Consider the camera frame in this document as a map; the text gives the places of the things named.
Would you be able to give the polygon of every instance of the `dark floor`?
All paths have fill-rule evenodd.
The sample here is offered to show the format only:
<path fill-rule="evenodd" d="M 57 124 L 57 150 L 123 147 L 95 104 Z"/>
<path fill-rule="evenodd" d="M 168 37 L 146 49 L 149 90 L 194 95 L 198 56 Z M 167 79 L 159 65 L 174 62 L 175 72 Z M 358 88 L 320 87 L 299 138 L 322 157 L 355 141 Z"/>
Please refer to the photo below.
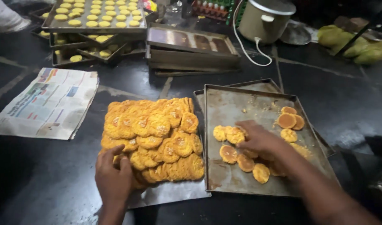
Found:
<path fill-rule="evenodd" d="M 12 8 L 27 15 L 42 6 Z M 228 34 L 241 53 L 229 27 L 209 19 L 183 20 L 179 13 L 168 11 L 165 23 Z M 37 26 L 0 34 L 0 111 L 42 67 L 51 67 L 48 45 L 29 33 Z M 243 42 L 255 60 L 266 62 L 254 43 Z M 192 97 L 204 84 L 265 78 L 273 79 L 286 94 L 298 95 L 310 122 L 339 151 L 329 160 L 343 188 L 382 218 L 382 200 L 365 189 L 382 171 L 382 158 L 373 155 L 375 150 L 368 144 L 373 137 L 382 137 L 382 62 L 361 68 L 329 56 L 314 43 L 296 47 L 277 42 L 262 49 L 274 58 L 270 66 L 255 66 L 243 56 L 243 71 L 230 74 L 159 78 L 148 73 L 143 56 L 124 59 L 114 67 L 72 68 L 98 71 L 101 81 L 74 140 L 0 136 L 0 225 L 96 224 L 101 201 L 93 166 L 109 102 Z M 382 146 L 382 142 L 372 142 Z M 137 224 L 312 223 L 300 199 L 224 193 L 144 207 L 134 213 Z"/>

